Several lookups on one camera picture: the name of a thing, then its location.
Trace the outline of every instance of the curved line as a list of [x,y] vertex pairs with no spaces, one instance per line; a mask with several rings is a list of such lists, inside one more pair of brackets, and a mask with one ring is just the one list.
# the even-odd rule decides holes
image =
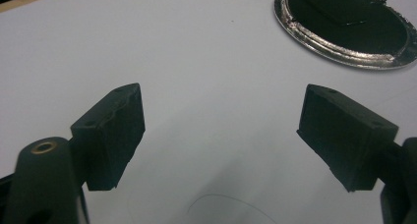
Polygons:
[[255,210],[257,210],[257,211],[259,211],[261,214],[263,214],[265,217],[267,217],[271,222],[273,222],[273,223],[275,223],[275,224],[278,224],[275,220],[273,220],[270,216],[268,216],[266,213],[264,213],[262,210],[260,210],[260,209],[258,209],[257,207],[255,207],[255,206],[253,206],[252,204],[250,204],[249,202],[246,202],[246,201],[244,201],[244,200],[241,200],[241,199],[239,199],[239,198],[236,198],[236,197],[232,197],[232,196],[226,196],[226,195],[219,195],[219,194],[208,194],[208,195],[204,195],[204,196],[201,196],[201,197],[199,197],[199,198],[197,198],[191,205],[190,205],[190,207],[188,208],[188,210],[187,210],[187,214],[190,212],[190,210],[191,210],[191,208],[194,206],[194,204],[196,204],[196,202],[198,202],[200,199],[202,199],[202,198],[204,198],[204,197],[207,197],[207,196],[221,196],[221,197],[227,197],[227,198],[230,198],[230,199],[233,199],[233,200],[235,200],[235,201],[238,201],[238,202],[242,202],[242,203],[244,203],[244,204],[246,204],[246,205],[248,205],[248,206],[250,206],[250,207],[252,207],[252,208],[254,208]]

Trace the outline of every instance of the white table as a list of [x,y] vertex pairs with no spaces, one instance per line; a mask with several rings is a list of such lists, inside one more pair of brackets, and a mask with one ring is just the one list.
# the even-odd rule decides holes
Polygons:
[[[387,0],[417,26],[416,0]],[[111,89],[142,87],[147,131],[91,223],[382,223],[295,133],[305,87],[334,88],[416,135],[417,63],[375,72],[292,39],[273,0],[40,0],[0,14],[0,176]]]

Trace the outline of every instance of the metal plate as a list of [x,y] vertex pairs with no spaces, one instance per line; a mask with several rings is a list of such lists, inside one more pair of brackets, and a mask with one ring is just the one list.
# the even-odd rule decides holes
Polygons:
[[[392,51],[392,41],[396,40],[394,36],[399,33],[397,30],[393,30],[392,32],[384,34],[378,33],[378,28],[375,28],[371,32],[369,32],[369,27],[367,29],[364,28],[364,31],[359,34],[355,35],[355,33],[349,33],[350,30],[358,27],[360,28],[362,24],[367,23],[369,25],[370,22],[363,22],[358,23],[355,25],[350,26],[346,24],[345,26],[340,26],[343,28],[344,33],[348,33],[348,37],[345,37],[346,40],[355,40],[356,43],[354,45],[349,44],[340,44],[337,41],[332,41],[332,39],[328,36],[323,35],[321,32],[321,26],[319,22],[326,21],[329,23],[334,23],[329,17],[326,17],[324,14],[321,19],[317,19],[317,21],[310,21],[311,24],[316,23],[319,24],[318,28],[313,30],[312,28],[306,28],[306,25],[303,24],[301,20],[299,20],[298,16],[295,15],[293,9],[291,9],[291,2],[290,0],[275,0],[274,1],[274,9],[275,15],[279,20],[280,24],[291,34],[295,39],[297,39],[300,43],[307,46],[309,49],[313,50],[316,53],[319,53],[333,61],[358,67],[364,69],[374,69],[374,70],[390,70],[390,69],[397,69],[401,67],[405,67],[414,60],[417,59],[417,31],[416,28],[410,24],[406,19],[404,19],[399,13],[395,12],[393,8],[386,5],[386,0],[369,0],[371,3],[381,5],[381,9],[386,14],[389,14],[393,18],[390,20],[391,22],[394,21],[397,25],[400,25],[399,29],[403,32],[402,34],[402,42],[395,43],[397,47],[394,51]],[[306,14],[303,14],[305,17],[314,17],[313,15],[309,14],[309,12],[316,12],[317,14],[322,14],[323,12],[319,9],[314,11],[314,4],[310,1],[305,2],[306,6],[310,6],[312,9],[298,9]],[[369,34],[374,35],[373,40],[366,40],[363,36],[367,36]],[[369,43],[374,43],[375,46],[375,38],[377,42],[381,41],[381,44],[378,46],[385,45],[383,48],[376,48],[376,47],[367,47]]]

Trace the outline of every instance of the white surface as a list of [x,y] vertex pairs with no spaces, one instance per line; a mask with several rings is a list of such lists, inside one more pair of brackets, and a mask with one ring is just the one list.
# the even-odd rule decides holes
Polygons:
[[[387,3],[417,25],[415,0]],[[85,189],[91,223],[210,223],[211,208],[211,223],[382,223],[383,184],[348,194],[295,131],[306,85],[320,84],[398,125],[396,142],[416,136],[417,64],[335,64],[294,41],[272,5],[41,0],[0,14],[0,176],[138,82],[147,131],[116,190]]]

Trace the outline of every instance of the round plate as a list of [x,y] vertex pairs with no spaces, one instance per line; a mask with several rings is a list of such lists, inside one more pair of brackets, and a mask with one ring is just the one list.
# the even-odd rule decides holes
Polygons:
[[417,31],[387,0],[275,0],[275,15],[309,49],[349,66],[390,70],[417,59]]

